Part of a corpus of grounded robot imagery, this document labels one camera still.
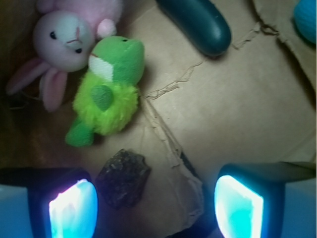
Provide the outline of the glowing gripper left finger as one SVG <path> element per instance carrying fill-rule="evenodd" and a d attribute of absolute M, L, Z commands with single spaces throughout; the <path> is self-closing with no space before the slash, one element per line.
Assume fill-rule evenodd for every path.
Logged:
<path fill-rule="evenodd" d="M 3 168 L 2 238 L 91 238 L 98 196 L 82 168 Z"/>

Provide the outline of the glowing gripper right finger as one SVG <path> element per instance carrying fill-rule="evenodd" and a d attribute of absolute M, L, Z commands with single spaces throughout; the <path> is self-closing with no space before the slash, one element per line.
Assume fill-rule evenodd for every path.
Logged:
<path fill-rule="evenodd" d="M 317 166 L 230 163 L 218 174 L 214 210 L 225 238 L 315 238 Z"/>

